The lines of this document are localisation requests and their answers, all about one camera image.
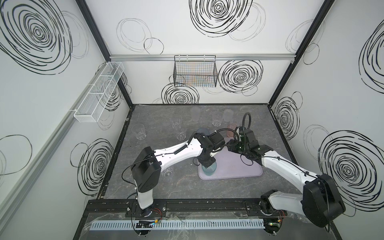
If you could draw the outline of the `clear faceted glass tumbler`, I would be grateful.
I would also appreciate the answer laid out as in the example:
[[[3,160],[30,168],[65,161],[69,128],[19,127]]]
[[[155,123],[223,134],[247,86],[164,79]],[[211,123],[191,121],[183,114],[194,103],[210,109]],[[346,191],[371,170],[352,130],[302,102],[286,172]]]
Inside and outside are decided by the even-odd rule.
[[[223,113],[219,111],[215,111],[212,113],[212,124],[215,127],[220,127],[223,122]]]

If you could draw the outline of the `lilac plastic tray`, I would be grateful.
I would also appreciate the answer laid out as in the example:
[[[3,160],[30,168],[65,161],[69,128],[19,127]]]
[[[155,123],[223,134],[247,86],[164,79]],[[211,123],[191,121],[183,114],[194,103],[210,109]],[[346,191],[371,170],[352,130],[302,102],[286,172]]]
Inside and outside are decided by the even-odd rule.
[[[259,177],[263,174],[263,169],[259,164],[251,164],[250,160],[228,151],[225,147],[215,154],[217,169],[211,176],[206,176],[202,171],[202,166],[198,167],[198,175],[201,180],[223,180]]]

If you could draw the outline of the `teal translucent cup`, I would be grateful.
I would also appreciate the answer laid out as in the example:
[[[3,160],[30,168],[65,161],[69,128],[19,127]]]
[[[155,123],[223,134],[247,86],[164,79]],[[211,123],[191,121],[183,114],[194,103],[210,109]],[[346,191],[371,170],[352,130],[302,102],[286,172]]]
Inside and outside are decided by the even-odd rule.
[[[202,171],[203,171],[203,173],[206,175],[206,176],[211,176],[211,175],[213,175],[214,174],[214,172],[216,171],[216,169],[217,169],[217,163],[216,162],[214,162],[211,166],[209,166],[209,167],[204,167],[204,166],[202,166]]]

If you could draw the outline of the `blue translucent tall cup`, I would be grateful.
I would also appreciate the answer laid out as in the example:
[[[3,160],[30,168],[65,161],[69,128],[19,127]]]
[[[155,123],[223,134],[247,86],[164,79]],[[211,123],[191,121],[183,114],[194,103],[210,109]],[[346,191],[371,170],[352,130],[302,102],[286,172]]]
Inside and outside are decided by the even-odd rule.
[[[210,131],[206,128],[200,128],[196,131],[196,133],[208,136],[210,134]]]

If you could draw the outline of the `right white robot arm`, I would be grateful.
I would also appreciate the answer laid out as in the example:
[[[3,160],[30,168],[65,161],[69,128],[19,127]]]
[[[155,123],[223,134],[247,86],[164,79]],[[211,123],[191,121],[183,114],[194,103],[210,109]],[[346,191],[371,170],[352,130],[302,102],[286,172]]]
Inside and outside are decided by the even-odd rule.
[[[344,214],[345,203],[336,182],[327,174],[316,174],[285,159],[267,145],[260,145],[253,131],[237,127],[229,150],[279,174],[298,190],[298,194],[270,190],[263,194],[260,209],[265,215],[288,211],[305,216],[314,225],[323,228]]]

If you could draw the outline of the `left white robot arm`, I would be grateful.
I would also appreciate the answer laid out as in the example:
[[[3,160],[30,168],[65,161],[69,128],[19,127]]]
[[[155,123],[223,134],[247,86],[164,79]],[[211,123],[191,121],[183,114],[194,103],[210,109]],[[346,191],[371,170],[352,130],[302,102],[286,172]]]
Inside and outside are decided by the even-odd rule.
[[[209,168],[216,162],[214,156],[225,144],[219,133],[194,133],[187,141],[172,147],[158,150],[144,148],[130,166],[140,209],[148,210],[153,207],[153,189],[165,169],[190,158],[197,158],[203,167]]]

